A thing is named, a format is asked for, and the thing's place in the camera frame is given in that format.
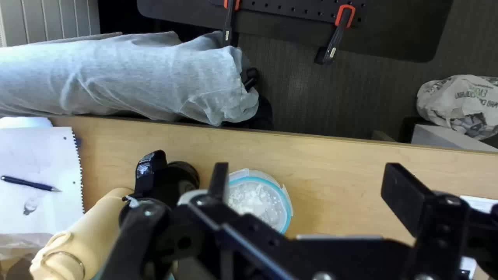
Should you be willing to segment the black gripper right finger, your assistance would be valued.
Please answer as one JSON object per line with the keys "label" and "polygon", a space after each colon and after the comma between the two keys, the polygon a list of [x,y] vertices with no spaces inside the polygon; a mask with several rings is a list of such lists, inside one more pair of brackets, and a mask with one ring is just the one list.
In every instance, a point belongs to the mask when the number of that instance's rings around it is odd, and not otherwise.
{"label": "black gripper right finger", "polygon": [[418,241],[436,243],[436,195],[401,164],[387,164],[381,198],[404,229]]}

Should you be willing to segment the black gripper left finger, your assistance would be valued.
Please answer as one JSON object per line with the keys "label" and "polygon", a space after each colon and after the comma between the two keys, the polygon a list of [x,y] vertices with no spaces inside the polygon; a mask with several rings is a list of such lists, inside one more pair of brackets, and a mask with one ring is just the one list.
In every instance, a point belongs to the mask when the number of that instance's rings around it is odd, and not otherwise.
{"label": "black gripper left finger", "polygon": [[155,198],[165,196],[166,154],[162,150],[143,156],[135,167],[135,196]]}

